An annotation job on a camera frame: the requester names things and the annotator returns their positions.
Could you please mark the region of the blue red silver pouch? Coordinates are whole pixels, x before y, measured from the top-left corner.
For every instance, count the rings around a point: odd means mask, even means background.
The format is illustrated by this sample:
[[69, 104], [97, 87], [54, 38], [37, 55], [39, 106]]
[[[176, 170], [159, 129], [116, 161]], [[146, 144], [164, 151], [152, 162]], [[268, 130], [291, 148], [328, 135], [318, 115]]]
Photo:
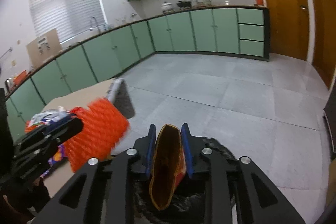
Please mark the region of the blue red silver pouch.
[[51, 125], [59, 122], [61, 119], [68, 116], [67, 111], [50, 110], [35, 114], [28, 122], [28, 127], [39, 126], [42, 124]]

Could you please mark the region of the orange foam fruit net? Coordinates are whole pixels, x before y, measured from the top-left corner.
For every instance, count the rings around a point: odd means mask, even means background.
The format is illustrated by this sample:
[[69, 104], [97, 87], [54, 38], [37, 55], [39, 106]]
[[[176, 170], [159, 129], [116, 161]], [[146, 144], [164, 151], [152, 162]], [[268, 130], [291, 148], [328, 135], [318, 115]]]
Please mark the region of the orange foam fruit net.
[[70, 113], [83, 122], [82, 131], [64, 143], [74, 173], [90, 158], [106, 159], [129, 129], [127, 119], [106, 98], [75, 107]]

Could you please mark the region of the red gold paper envelope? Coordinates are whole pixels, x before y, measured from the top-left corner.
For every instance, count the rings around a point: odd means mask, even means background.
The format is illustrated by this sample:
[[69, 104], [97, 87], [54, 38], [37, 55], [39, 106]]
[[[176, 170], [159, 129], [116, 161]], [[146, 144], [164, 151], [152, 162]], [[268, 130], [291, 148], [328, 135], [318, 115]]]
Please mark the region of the red gold paper envelope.
[[149, 194], [157, 210], [165, 210], [186, 174], [186, 161], [179, 128], [165, 124], [155, 143]]

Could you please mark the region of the black lined trash bin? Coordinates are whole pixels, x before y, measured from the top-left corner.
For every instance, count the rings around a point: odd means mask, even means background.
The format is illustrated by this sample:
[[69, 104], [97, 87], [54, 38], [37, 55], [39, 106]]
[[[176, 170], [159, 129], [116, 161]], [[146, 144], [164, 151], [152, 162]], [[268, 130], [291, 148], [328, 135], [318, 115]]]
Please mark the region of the black lined trash bin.
[[134, 180], [134, 207], [138, 215], [143, 215], [150, 223], [205, 223], [206, 208], [210, 207], [210, 187], [203, 174], [189, 174], [193, 160], [189, 148], [184, 148], [186, 174], [176, 188], [171, 203], [165, 210], [157, 210], [151, 201], [150, 178]]

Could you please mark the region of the green lower kitchen cabinets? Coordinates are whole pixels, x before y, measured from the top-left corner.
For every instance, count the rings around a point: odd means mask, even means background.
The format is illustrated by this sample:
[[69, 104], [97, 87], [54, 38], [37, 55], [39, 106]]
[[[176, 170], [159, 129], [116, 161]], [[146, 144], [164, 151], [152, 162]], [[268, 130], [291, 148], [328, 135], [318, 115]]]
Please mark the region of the green lower kitchen cabinets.
[[51, 57], [6, 96], [13, 139], [51, 100], [120, 75], [155, 53], [209, 53], [268, 60], [270, 16], [249, 6], [194, 9], [129, 23]]

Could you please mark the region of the orange purple snack packet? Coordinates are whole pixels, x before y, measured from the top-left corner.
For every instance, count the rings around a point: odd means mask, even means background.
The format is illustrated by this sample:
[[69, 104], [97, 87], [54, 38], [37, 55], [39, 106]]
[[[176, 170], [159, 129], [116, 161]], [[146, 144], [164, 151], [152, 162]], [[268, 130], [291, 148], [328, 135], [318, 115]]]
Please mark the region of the orange purple snack packet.
[[49, 176], [50, 174], [52, 174], [56, 168], [60, 167], [62, 164], [64, 164], [67, 161], [67, 155], [66, 155], [66, 149], [64, 147], [63, 144], [58, 146], [58, 151], [56, 152], [55, 155], [52, 156], [52, 158], [50, 158], [48, 160], [49, 163], [49, 169], [47, 171], [45, 171], [41, 177], [45, 178], [47, 176]]

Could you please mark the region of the steel electric kettle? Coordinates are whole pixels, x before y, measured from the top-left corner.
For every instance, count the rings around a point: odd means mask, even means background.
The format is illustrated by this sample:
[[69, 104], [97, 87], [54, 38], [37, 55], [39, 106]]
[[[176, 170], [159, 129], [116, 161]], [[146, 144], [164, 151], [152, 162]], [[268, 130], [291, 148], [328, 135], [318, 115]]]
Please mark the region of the steel electric kettle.
[[13, 90], [14, 83], [12, 78], [5, 80], [5, 87], [8, 93], [10, 93]]

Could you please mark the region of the orange plastic basket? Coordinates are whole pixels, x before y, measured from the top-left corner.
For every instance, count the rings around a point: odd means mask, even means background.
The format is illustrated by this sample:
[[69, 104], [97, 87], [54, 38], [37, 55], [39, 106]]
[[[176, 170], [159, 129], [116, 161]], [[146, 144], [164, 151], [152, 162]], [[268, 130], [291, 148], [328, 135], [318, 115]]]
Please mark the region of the orange plastic basket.
[[21, 73], [19, 73], [17, 76], [14, 76], [13, 78], [13, 83], [18, 86], [26, 77], [27, 77], [28, 73], [26, 70], [22, 71]]

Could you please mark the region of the dark cabinet at right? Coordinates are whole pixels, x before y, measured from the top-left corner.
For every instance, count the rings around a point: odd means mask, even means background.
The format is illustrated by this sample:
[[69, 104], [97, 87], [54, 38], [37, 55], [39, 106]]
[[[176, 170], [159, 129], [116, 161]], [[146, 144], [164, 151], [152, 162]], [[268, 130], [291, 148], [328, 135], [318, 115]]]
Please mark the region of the dark cabinet at right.
[[328, 126], [331, 140], [332, 158], [335, 159], [335, 123], [336, 123], [336, 94], [335, 87], [330, 93], [326, 106], [323, 109], [324, 118]]

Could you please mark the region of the chrome sink faucet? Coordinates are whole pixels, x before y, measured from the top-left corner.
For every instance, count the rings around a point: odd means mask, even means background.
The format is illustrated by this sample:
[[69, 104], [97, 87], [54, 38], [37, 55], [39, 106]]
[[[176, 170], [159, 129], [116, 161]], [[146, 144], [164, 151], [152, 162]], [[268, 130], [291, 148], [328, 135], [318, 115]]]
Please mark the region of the chrome sink faucet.
[[91, 31], [93, 31], [96, 28], [97, 32], [100, 34], [101, 30], [100, 30], [97, 19], [94, 16], [91, 16], [89, 22], [90, 22], [90, 28], [89, 29]]

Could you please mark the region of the white window blind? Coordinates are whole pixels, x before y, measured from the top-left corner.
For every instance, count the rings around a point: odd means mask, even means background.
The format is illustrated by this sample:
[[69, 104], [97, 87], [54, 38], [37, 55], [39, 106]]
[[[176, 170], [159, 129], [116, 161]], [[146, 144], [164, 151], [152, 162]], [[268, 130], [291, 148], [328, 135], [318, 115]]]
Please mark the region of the white window blind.
[[107, 24], [101, 0], [29, 0], [29, 8], [36, 36], [56, 28], [61, 42], [88, 31], [91, 16]]

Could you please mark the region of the right wooden door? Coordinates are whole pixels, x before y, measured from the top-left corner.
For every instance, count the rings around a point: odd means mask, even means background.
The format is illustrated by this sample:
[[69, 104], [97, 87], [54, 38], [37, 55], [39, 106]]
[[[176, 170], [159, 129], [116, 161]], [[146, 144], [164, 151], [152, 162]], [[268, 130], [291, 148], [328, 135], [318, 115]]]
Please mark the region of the right wooden door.
[[335, 0], [313, 0], [315, 44], [313, 66], [327, 88], [335, 73]]

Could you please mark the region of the wooden door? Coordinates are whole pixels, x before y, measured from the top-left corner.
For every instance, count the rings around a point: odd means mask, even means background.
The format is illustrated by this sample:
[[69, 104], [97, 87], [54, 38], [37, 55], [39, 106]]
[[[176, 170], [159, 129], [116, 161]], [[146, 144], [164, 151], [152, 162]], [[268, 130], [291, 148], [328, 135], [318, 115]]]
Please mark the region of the wooden door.
[[306, 60], [309, 46], [307, 0], [266, 0], [270, 14], [270, 51]]
[[335, 73], [335, 0], [313, 0], [315, 44], [313, 66], [327, 88]]

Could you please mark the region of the black wok pan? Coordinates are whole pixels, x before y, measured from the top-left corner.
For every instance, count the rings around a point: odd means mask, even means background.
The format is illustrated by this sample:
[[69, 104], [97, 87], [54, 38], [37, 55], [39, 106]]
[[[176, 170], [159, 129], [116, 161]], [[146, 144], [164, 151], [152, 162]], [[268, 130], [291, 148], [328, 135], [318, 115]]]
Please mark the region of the black wok pan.
[[188, 10], [192, 8], [192, 3], [191, 1], [188, 1], [188, 0], [181, 0], [177, 2], [177, 7], [180, 10]]

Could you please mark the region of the chrome towel rail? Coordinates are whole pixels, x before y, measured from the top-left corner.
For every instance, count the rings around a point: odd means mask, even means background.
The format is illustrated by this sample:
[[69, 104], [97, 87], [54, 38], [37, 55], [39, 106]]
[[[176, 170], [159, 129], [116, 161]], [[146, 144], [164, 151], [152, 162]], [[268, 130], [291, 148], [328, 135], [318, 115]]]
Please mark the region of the chrome towel rail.
[[8, 53], [12, 52], [13, 48], [10, 47], [6, 52], [3, 53], [3, 55], [0, 57], [0, 59], [2, 59], [3, 57], [5, 57]]

